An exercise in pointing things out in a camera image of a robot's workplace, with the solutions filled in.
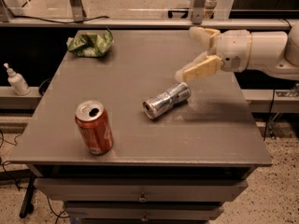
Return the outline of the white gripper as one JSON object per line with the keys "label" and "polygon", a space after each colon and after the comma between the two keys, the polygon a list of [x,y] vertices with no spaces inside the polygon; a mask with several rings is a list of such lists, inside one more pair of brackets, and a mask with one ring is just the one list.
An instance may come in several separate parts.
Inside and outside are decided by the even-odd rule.
{"label": "white gripper", "polygon": [[192,81],[200,77],[208,77],[219,70],[242,72],[249,62],[251,34],[247,30],[229,30],[221,34],[220,30],[193,26],[189,36],[197,41],[205,50],[210,50],[216,38],[216,54],[203,52],[191,63],[184,65],[175,73],[177,82]]}

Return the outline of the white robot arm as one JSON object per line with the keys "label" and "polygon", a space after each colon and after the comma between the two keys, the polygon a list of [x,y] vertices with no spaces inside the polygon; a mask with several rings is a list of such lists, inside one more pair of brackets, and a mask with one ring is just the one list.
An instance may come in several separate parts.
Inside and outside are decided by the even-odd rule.
{"label": "white robot arm", "polygon": [[243,72],[258,70],[270,77],[299,79],[299,23],[288,33],[250,32],[195,27],[189,36],[205,51],[192,62],[177,70],[178,82],[208,77],[222,70]]}

